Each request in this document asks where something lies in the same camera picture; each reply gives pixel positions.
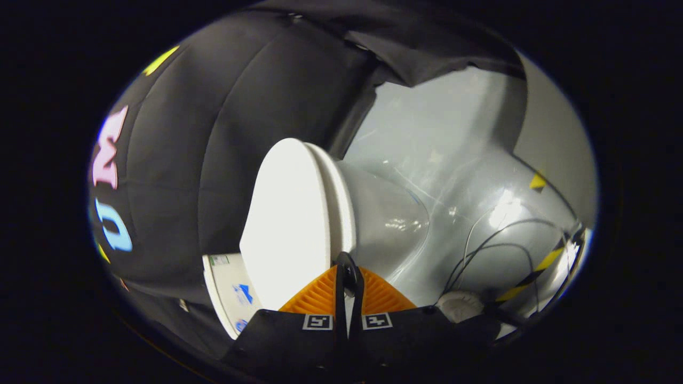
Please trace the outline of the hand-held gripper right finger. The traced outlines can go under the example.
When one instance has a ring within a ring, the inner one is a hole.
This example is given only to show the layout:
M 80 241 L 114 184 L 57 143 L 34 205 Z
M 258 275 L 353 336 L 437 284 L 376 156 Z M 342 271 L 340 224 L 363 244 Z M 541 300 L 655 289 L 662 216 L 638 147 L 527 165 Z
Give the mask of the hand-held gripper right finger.
M 466 295 L 417 306 L 377 273 L 356 268 L 348 360 L 360 375 L 451 375 L 488 357 L 502 324 Z

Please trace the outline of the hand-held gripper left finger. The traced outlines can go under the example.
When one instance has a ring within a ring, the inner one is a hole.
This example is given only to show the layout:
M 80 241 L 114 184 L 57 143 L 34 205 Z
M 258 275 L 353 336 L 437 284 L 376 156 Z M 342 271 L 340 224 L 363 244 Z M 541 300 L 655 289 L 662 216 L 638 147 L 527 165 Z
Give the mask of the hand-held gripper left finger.
M 247 375 L 325 375 L 349 351 L 345 268 L 334 265 L 279 310 L 261 309 L 222 358 Z

